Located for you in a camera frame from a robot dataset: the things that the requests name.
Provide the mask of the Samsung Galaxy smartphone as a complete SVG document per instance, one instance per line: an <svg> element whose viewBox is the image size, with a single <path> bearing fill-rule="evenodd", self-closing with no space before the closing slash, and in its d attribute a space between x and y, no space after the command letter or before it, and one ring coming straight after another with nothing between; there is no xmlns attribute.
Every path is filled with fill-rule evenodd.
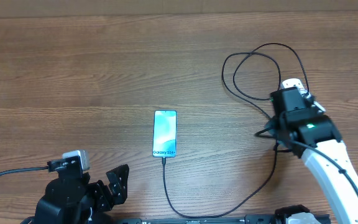
<svg viewBox="0 0 358 224"><path fill-rule="evenodd" d="M154 113L152 155L175 157L177 154L177 112L157 110Z"/></svg>

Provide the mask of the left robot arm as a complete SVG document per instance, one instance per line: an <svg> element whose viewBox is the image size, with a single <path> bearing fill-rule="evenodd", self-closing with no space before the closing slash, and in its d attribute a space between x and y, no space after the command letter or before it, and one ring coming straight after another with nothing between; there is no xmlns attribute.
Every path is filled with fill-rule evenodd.
<svg viewBox="0 0 358 224"><path fill-rule="evenodd" d="M62 159L47 164L48 170L57 172L58 177L46 186L35 215L24 219L21 224L95 223L96 214L108 212L127 199L127 164L106 173L108 185L102 180L90 182L87 172L89 159L84 155L64 155Z"/></svg>

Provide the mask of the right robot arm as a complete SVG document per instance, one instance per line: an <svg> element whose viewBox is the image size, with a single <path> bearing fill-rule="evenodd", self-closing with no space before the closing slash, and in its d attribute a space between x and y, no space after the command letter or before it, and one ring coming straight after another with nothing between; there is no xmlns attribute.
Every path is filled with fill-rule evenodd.
<svg viewBox="0 0 358 224"><path fill-rule="evenodd" d="M358 223L358 175L329 116L296 87L270 94L270 133L300 158L317 180L339 223Z"/></svg>

